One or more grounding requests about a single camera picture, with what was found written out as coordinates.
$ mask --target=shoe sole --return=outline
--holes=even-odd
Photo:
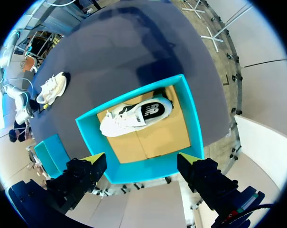
[[[52,105],[58,96],[62,96],[63,93],[65,92],[65,88],[66,88],[66,80],[64,82],[64,86],[62,87],[62,90],[60,91],[60,93],[58,93],[58,95],[55,96],[54,100],[52,102],[49,102],[48,104]]]

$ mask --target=person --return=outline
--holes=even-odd
[[[93,9],[92,9],[92,8],[89,8],[88,10],[85,9],[85,8],[81,5],[81,3],[79,2],[79,0],[76,0],[76,1],[74,2],[74,4],[75,4],[79,9],[81,9],[81,10],[83,11],[83,13],[85,13],[87,16],[89,16],[89,15],[93,12]]]
[[[29,126],[28,120],[26,120],[23,124],[17,124],[14,122],[14,129],[9,131],[9,140],[14,143],[19,140],[19,142],[23,142],[27,139],[31,139],[31,128]]]

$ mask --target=new balance logo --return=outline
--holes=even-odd
[[[153,104],[151,106],[147,106],[144,116],[151,115],[151,114],[158,112],[159,111],[158,107],[159,107],[159,104]]]

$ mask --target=cardboard box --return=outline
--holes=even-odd
[[[183,113],[172,85],[166,87],[166,94],[174,106],[169,117],[141,131],[118,137],[107,137],[120,163],[142,161],[190,146]],[[134,105],[152,97],[153,92],[149,92],[124,103]],[[109,108],[108,111],[110,112],[117,106],[119,105]],[[105,115],[106,110],[97,114],[100,122]]]

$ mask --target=sneaker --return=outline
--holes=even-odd
[[[37,97],[40,104],[52,105],[58,96],[62,96],[66,88],[65,72],[54,75],[41,86],[42,91]]]
[[[87,15],[91,14],[92,12],[93,12],[93,9],[92,9],[92,8],[89,8],[89,9],[86,10],[86,14],[87,14]]]
[[[134,105],[121,104],[112,112],[107,112],[101,121],[100,130],[107,137],[140,131],[168,117],[172,109],[172,103],[164,97]]]

